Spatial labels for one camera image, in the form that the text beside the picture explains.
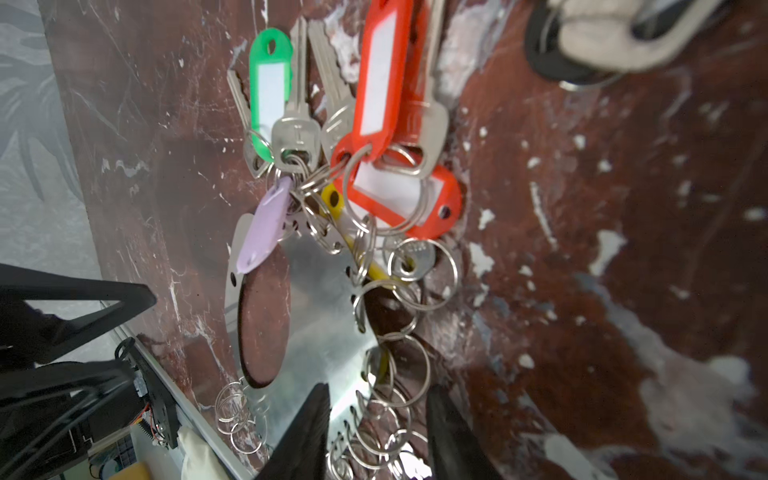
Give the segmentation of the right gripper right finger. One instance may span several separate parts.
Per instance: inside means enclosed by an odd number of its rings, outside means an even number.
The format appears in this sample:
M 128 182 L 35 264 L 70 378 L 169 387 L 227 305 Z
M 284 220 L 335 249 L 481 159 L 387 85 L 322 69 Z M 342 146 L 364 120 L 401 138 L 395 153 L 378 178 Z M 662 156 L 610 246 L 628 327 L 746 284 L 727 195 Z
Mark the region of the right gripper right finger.
M 502 479 L 442 385 L 428 390 L 426 427 L 434 479 Z

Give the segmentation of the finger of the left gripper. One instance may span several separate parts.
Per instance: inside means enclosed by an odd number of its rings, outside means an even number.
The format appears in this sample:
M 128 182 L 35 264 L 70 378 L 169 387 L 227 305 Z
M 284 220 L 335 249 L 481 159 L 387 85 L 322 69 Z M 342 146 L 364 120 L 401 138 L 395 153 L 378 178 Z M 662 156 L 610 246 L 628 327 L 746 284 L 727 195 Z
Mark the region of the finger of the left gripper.
M 149 310 L 140 283 L 1 266 L 1 364 L 48 364 Z

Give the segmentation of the orange red key tag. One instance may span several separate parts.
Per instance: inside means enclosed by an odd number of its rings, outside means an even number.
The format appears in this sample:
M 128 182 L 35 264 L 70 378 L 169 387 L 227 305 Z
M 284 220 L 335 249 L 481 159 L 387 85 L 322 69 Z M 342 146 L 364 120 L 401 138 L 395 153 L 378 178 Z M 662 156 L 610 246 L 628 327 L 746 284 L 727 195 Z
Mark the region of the orange red key tag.
M 392 144 L 402 113 L 411 34 L 422 1 L 373 1 L 365 19 L 349 145 L 370 163 Z

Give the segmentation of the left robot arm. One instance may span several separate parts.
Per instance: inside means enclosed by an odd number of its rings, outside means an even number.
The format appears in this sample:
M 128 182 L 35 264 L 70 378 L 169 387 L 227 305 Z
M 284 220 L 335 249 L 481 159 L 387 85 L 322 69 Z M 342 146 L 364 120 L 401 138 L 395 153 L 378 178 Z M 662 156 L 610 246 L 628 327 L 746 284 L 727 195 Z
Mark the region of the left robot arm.
M 176 402 L 135 338 L 121 341 L 112 359 L 64 358 L 155 303 L 143 284 L 2 265 L 2 478 L 52 478 L 136 422 L 176 447 Z

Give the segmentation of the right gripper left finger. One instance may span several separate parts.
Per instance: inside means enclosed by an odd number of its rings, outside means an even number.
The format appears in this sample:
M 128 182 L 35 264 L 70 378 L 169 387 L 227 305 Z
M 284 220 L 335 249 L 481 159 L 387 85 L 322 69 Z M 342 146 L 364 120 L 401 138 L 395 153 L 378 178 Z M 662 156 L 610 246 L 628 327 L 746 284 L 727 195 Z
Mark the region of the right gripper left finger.
M 323 480 L 330 414 L 329 386 L 318 383 L 255 480 Z

